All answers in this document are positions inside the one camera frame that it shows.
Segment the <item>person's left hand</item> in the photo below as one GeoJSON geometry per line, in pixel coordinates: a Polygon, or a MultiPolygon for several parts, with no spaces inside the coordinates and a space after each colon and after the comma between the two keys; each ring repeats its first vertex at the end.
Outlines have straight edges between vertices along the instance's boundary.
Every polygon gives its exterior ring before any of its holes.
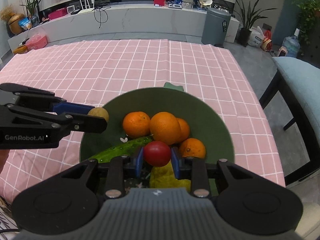
{"type": "Polygon", "coordinates": [[[10,150],[0,150],[0,173],[3,171],[4,165],[7,162],[10,150]]]}

